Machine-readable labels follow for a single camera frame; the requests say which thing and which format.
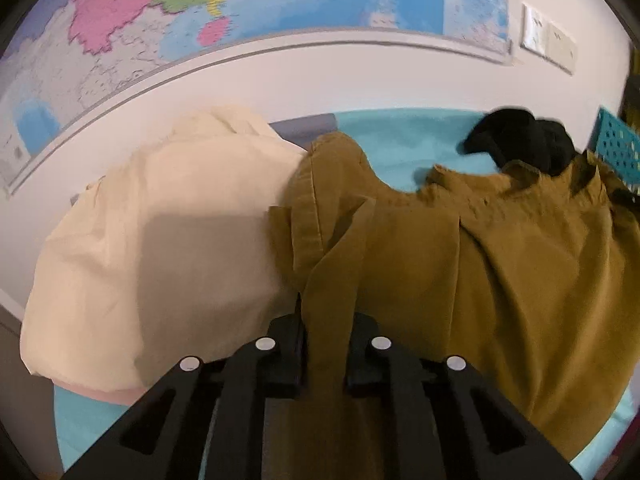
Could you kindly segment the mustard yellow garment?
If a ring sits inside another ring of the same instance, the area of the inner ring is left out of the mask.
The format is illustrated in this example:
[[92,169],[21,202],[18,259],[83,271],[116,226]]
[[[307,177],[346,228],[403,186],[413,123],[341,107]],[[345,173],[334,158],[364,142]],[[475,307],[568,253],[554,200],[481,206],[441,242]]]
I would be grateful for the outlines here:
[[638,363],[639,208],[590,154],[556,177],[522,162],[490,176],[435,167],[404,193],[326,134],[269,224],[308,332],[309,385],[279,463],[294,479],[381,477],[370,408],[343,392],[356,313],[421,358],[463,356],[567,460]]

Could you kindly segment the cream white garment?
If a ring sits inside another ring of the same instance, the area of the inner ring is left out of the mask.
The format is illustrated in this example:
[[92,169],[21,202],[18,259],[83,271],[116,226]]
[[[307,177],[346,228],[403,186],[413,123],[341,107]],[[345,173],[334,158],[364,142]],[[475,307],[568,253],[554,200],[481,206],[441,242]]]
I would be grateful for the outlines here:
[[268,214],[304,158],[262,118],[186,118],[81,193],[44,242],[21,332],[35,375],[110,393],[231,356],[292,311]]

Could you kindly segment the teal bed sheet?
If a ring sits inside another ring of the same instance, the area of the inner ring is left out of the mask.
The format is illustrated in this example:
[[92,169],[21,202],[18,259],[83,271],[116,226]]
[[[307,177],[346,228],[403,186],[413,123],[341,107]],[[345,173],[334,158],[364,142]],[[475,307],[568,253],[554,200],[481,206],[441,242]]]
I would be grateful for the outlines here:
[[[274,122],[283,139],[306,146],[320,134],[340,130],[354,138],[376,173],[394,188],[411,191],[418,173],[442,164],[470,174],[495,170],[486,154],[462,155],[458,144],[480,121],[468,110],[363,110]],[[64,469],[70,468],[126,408],[99,402],[60,387],[54,389],[54,424]],[[612,453],[639,411],[639,376],[632,376],[622,400],[588,446],[572,461],[585,479],[613,463]]]

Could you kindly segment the black garment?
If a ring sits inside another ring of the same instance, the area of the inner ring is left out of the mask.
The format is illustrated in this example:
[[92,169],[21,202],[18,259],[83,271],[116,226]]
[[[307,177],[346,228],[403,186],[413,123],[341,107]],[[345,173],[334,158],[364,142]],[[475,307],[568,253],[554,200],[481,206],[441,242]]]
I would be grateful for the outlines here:
[[518,160],[551,177],[562,174],[578,154],[562,122],[536,118],[519,107],[486,114],[461,142],[459,151],[486,153],[500,169]]

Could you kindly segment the teal perforated storage basket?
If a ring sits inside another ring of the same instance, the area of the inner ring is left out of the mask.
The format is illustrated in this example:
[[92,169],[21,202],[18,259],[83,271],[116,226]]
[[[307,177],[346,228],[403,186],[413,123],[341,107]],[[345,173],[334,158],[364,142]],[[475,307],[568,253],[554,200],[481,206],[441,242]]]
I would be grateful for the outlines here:
[[639,194],[639,135],[604,107],[598,110],[588,150],[605,162],[630,192]]

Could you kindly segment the white wall socket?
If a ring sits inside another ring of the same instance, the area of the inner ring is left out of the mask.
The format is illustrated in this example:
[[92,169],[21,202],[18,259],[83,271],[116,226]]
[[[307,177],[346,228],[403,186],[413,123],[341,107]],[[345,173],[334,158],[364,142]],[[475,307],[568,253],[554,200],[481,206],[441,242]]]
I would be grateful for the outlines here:
[[529,4],[523,4],[521,47],[545,58],[548,44],[547,18]]
[[573,75],[577,63],[577,44],[553,23],[548,24],[546,55],[555,66]]

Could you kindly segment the colourful wall map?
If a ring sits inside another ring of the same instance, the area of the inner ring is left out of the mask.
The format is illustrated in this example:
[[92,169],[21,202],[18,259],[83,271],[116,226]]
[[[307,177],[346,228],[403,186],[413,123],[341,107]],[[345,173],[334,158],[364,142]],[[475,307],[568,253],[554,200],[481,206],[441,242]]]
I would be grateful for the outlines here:
[[303,29],[392,28],[506,52],[509,0],[37,0],[1,58],[1,181],[102,100],[198,52]]

